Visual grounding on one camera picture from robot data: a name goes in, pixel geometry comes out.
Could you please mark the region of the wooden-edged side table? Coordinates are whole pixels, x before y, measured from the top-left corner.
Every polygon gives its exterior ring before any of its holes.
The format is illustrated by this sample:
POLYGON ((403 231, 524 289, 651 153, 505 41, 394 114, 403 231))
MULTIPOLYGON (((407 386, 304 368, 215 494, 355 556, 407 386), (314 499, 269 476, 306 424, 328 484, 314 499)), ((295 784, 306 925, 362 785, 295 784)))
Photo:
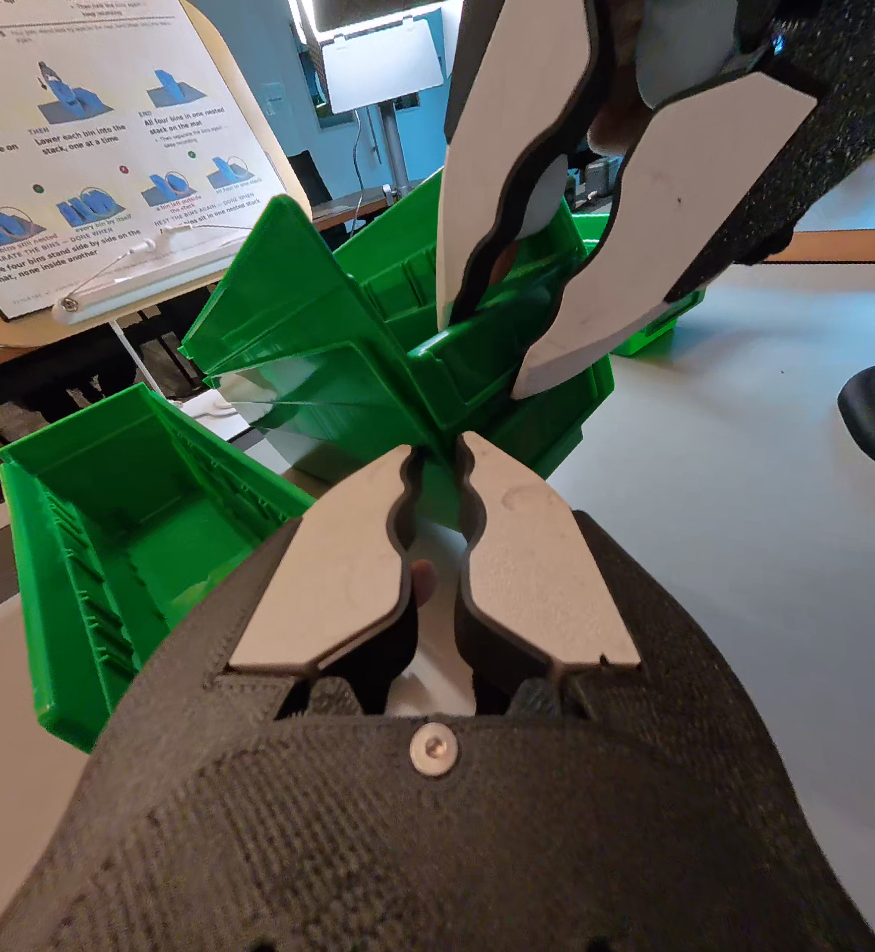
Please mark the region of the wooden-edged side table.
POLYGON ((875 156, 818 200, 766 263, 875 264, 875 156))

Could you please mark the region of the white light panel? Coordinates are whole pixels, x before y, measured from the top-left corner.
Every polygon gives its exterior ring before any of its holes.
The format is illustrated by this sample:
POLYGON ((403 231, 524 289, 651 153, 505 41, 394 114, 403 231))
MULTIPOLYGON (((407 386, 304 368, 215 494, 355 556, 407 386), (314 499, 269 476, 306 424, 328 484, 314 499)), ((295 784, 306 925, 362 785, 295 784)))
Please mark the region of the white light panel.
POLYGON ((337 37, 322 48, 326 91, 335 114, 441 86, 443 69, 424 18, 360 35, 337 37))

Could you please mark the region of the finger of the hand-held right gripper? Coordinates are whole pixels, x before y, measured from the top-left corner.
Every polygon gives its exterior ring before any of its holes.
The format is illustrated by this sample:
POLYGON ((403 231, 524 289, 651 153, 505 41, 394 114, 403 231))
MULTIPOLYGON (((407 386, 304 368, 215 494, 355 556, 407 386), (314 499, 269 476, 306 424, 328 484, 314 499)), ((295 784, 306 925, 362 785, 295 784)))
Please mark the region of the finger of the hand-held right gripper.
POLYGON ((602 104, 602 2, 464 4, 438 203, 439 329, 468 319, 507 247, 553 219, 567 158, 602 104))
POLYGON ((566 382, 666 311, 666 296, 816 104, 752 71, 663 105, 624 163, 602 241, 528 349, 512 397, 566 382))

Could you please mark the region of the long wooden table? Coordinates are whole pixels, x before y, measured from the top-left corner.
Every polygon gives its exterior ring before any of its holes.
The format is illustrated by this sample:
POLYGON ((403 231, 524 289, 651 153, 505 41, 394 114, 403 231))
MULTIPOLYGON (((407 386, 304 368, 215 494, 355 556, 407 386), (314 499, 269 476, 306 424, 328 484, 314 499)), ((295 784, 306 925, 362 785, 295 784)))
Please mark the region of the long wooden table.
POLYGON ((391 208, 399 195, 389 186, 375 186, 312 207, 312 223, 320 232, 356 220, 369 220, 391 208))

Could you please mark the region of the light grey desk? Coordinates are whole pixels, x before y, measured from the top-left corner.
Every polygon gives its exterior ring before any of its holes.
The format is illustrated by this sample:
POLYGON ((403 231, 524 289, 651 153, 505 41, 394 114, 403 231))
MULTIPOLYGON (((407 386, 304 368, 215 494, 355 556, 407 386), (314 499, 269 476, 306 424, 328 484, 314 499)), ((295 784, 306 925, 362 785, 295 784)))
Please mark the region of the light grey desk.
MULTIPOLYGON (((875 931, 875 463, 836 398, 875 365, 875 266, 737 268, 634 359, 551 477, 698 621, 782 755, 812 830, 875 931)), ((0 912, 86 755, 36 722, 0 506, 0 912)), ((451 611, 464 541, 424 523, 439 566, 388 713, 471 714, 451 611)))

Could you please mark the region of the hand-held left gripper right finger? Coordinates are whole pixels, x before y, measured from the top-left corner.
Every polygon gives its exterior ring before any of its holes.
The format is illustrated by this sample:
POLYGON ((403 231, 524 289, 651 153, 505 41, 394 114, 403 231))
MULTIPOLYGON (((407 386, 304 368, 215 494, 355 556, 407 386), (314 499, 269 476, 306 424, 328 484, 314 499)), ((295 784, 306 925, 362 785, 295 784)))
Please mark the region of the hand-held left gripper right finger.
POLYGON ((574 511, 548 482, 476 432, 457 440, 467 547, 455 643, 480 676, 635 670, 640 654, 574 511))

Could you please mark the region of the metal stand pole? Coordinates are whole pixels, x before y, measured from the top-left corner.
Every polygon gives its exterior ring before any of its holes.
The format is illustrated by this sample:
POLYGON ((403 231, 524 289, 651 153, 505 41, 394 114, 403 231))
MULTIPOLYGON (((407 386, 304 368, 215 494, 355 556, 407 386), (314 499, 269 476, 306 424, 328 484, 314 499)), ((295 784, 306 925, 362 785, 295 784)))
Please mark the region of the metal stand pole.
POLYGON ((375 104, 383 134, 385 152, 392 176, 396 198, 406 197, 413 189, 407 172, 406 160, 396 119, 396 101, 385 100, 375 104))

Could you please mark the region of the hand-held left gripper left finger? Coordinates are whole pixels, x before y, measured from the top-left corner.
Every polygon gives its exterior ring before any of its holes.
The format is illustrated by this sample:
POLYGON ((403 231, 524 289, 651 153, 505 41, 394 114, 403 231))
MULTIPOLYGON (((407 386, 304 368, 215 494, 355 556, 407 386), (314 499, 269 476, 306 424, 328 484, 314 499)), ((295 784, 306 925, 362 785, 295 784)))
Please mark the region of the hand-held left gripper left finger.
POLYGON ((413 606, 421 449, 399 445, 329 488, 292 534, 230 658, 312 679, 413 606))

